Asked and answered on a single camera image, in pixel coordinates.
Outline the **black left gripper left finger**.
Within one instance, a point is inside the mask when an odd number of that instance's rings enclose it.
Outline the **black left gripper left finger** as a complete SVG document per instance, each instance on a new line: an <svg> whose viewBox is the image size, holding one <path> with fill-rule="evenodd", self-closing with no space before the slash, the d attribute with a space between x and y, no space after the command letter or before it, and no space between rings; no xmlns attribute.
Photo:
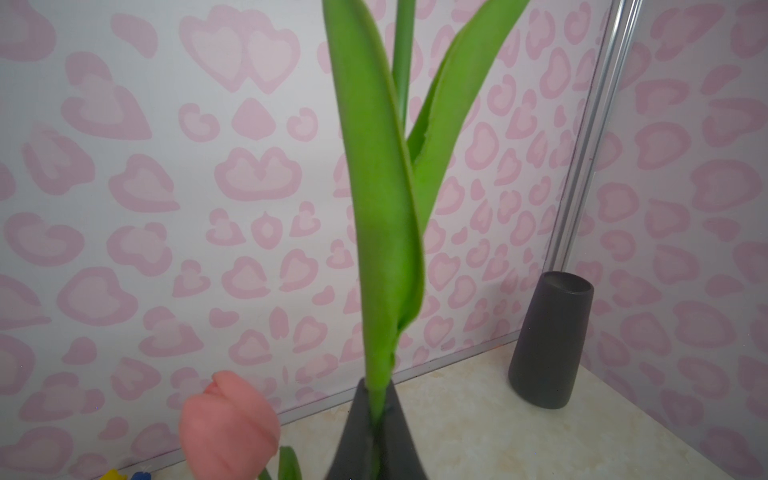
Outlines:
<svg viewBox="0 0 768 480"><path fill-rule="evenodd" d="M361 379L356 387L327 480L371 480L374 434L368 390Z"/></svg>

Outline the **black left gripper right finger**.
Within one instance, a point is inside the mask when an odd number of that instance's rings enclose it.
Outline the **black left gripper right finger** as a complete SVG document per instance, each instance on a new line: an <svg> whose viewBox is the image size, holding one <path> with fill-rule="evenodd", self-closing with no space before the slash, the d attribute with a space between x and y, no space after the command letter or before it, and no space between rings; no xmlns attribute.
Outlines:
<svg viewBox="0 0 768 480"><path fill-rule="evenodd" d="M386 389L384 413L377 434L379 479L427 480L395 385Z"/></svg>

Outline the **pink tulip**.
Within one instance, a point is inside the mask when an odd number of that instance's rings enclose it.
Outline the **pink tulip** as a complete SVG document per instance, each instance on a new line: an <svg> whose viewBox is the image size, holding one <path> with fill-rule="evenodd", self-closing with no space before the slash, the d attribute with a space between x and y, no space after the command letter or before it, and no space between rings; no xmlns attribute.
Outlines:
<svg viewBox="0 0 768 480"><path fill-rule="evenodd" d="M267 398L233 371L218 371L187 398L179 440L195 479L264 479L279 455L281 424Z"/></svg>

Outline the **black tapered vase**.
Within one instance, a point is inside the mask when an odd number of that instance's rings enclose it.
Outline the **black tapered vase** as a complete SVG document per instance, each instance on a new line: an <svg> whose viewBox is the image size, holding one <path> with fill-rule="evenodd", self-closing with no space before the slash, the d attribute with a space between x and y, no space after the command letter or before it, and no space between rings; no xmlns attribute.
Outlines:
<svg viewBox="0 0 768 480"><path fill-rule="evenodd" d="M569 402L593 296L593 285L578 275L540 276L508 369L511 388L526 402L550 410Z"/></svg>

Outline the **yellow tulip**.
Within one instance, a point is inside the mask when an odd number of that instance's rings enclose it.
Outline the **yellow tulip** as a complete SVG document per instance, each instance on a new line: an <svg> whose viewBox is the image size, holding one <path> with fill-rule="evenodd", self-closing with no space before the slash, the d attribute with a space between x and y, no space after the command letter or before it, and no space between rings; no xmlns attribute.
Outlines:
<svg viewBox="0 0 768 480"><path fill-rule="evenodd" d="M398 5L387 54L367 5L322 5L353 203L365 385L373 423L384 415L401 334L418 316L426 267L423 235L453 149L522 1L486 1L455 35L412 127L405 124L410 3Z"/></svg>

